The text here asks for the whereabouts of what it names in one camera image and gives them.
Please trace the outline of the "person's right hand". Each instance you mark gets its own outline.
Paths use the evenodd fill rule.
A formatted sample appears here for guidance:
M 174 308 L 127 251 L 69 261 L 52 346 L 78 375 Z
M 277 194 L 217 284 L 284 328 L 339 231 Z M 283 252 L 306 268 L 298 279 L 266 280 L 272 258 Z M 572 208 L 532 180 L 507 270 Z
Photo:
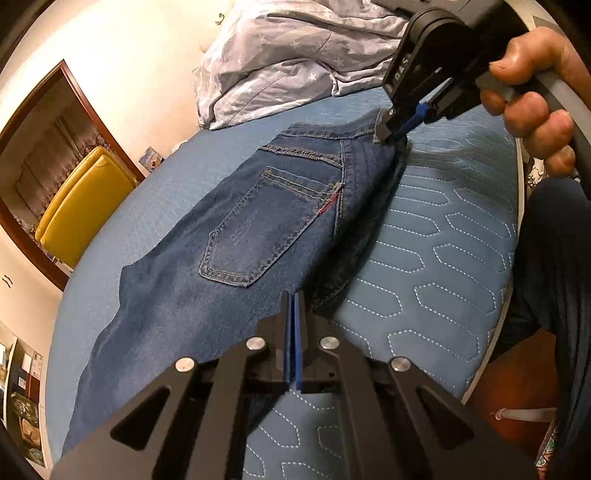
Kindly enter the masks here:
M 528 82 L 534 73 L 555 71 L 585 104 L 590 103 L 590 73 L 571 42 L 556 31 L 538 27 L 513 38 L 504 56 L 489 64 L 499 81 L 515 86 Z M 529 91 L 507 102 L 492 90 L 483 90 L 481 102 L 493 116 L 504 118 L 506 130 L 523 140 L 526 151 L 545 163 L 548 175 L 564 178 L 575 168 L 576 155 L 569 142 L 574 121 L 565 110 L 552 112 L 547 101 Z

